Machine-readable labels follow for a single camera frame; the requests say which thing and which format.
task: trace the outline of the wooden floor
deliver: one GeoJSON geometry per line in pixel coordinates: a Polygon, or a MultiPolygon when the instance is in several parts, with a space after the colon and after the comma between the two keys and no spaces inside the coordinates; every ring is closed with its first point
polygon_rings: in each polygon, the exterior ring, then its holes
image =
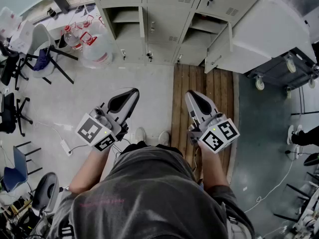
{"type": "MultiPolygon", "coordinates": [[[[233,120],[234,93],[232,72],[213,69],[208,74],[199,66],[175,64],[173,87],[173,110],[171,124],[171,146],[178,148],[185,160],[195,169],[197,180],[202,178],[201,152],[195,150],[187,138],[187,129],[193,123],[185,103],[187,90],[195,90],[211,98],[218,111],[233,120]]],[[[227,175],[231,145],[219,153],[225,175],[227,175]]]]}

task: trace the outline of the black and white marker cube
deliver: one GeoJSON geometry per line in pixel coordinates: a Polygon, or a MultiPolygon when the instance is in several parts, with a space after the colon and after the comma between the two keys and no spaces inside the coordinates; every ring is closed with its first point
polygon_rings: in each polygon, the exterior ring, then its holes
{"type": "Polygon", "coordinates": [[[231,119],[227,119],[209,127],[199,139],[214,153],[220,152],[232,143],[239,132],[231,119]]]}
{"type": "Polygon", "coordinates": [[[117,141],[113,132],[97,119],[85,114],[75,129],[75,133],[89,146],[103,151],[117,141]]]}

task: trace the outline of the caster wheel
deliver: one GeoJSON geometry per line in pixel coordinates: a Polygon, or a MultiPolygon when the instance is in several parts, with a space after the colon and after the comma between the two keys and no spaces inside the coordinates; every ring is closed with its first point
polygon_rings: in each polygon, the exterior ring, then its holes
{"type": "Polygon", "coordinates": [[[260,91],[265,88],[265,84],[260,76],[257,76],[255,84],[256,84],[256,88],[260,91]]]}
{"type": "Polygon", "coordinates": [[[311,78],[309,81],[308,81],[308,85],[311,89],[314,89],[315,86],[316,86],[316,82],[313,78],[311,78]]]}
{"type": "Polygon", "coordinates": [[[295,66],[293,60],[291,60],[291,59],[287,60],[286,64],[287,64],[287,68],[288,68],[289,72],[291,72],[291,73],[296,72],[296,66],[295,66]]]}
{"type": "Polygon", "coordinates": [[[291,90],[287,90],[287,99],[291,99],[291,90]]]}

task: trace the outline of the white shoe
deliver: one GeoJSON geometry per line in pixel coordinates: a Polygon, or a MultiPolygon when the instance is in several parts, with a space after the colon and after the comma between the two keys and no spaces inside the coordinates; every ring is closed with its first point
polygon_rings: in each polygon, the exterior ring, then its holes
{"type": "Polygon", "coordinates": [[[142,127],[139,127],[135,131],[135,141],[139,143],[140,141],[145,141],[145,131],[142,127]]]}
{"type": "Polygon", "coordinates": [[[159,144],[169,146],[169,133],[167,131],[163,131],[159,135],[159,144]]]}
{"type": "Polygon", "coordinates": [[[289,129],[288,129],[288,137],[287,137],[287,144],[288,144],[288,145],[292,143],[292,142],[291,142],[291,137],[292,137],[292,135],[293,135],[293,132],[294,132],[294,126],[291,125],[291,126],[289,127],[289,129]]]}
{"type": "Polygon", "coordinates": [[[302,125],[299,125],[298,128],[297,128],[297,131],[296,131],[296,134],[299,134],[299,132],[303,130],[303,126],[302,125]]]}

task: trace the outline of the gray t-shirt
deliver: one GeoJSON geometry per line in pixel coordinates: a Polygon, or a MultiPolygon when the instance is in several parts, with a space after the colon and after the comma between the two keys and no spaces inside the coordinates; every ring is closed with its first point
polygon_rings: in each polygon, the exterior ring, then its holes
{"type": "Polygon", "coordinates": [[[226,239],[222,202],[226,208],[230,203],[232,216],[253,233],[229,187],[215,186],[206,193],[180,154],[157,147],[121,155],[93,189],[64,194],[50,239],[226,239]]]}

